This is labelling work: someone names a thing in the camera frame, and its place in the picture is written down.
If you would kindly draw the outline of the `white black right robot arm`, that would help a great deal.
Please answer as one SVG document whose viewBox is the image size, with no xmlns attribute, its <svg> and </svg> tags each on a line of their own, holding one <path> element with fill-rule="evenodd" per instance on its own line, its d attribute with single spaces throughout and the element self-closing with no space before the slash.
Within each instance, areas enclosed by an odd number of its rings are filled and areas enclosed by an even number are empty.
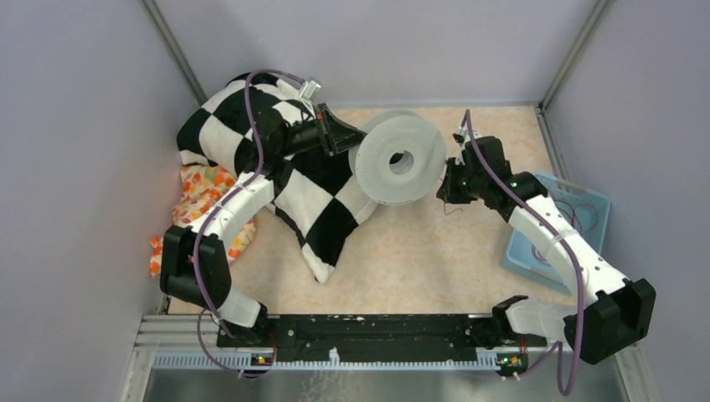
<svg viewBox="0 0 710 402">
<path fill-rule="evenodd" d="M 460 154 L 445 163 L 437 198 L 480 200 L 523 235 L 562 277 L 575 307 L 513 296 L 493 309 L 491 335 L 513 345 L 523 335 L 560 341 L 597 364 L 648 335 L 656 290 L 614 268 L 562 216 L 548 189 L 530 172 L 513 173 L 495 137 L 453 136 Z"/>
</svg>

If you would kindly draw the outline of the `grey plastic cable spool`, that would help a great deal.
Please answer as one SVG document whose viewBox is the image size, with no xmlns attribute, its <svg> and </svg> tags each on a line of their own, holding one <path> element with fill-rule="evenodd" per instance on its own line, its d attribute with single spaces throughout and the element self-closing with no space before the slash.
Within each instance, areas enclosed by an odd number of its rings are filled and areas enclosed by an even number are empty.
<svg viewBox="0 0 710 402">
<path fill-rule="evenodd" d="M 359 129 L 363 140 L 348 151 L 362 191 L 384 205 L 411 204 L 435 188 L 445 170 L 445 140 L 430 121 L 411 110 L 388 110 Z"/>
</svg>

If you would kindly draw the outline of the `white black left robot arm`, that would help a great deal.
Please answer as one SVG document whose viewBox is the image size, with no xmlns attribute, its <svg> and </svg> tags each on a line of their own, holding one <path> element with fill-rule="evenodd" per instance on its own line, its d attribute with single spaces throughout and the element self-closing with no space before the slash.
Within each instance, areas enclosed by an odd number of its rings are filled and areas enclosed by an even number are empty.
<svg viewBox="0 0 710 402">
<path fill-rule="evenodd" d="M 228 248 L 263 208 L 294 230 L 316 280 L 330 279 L 347 237 L 377 205 L 360 188 L 347 156 L 300 152 L 258 167 L 243 103 L 199 109 L 177 135 L 185 164 L 216 167 L 235 180 L 195 220 L 172 226 L 163 238 L 161 288 L 203 307 L 226 332 L 249 346 L 262 344 L 266 308 L 231 280 Z"/>
</svg>

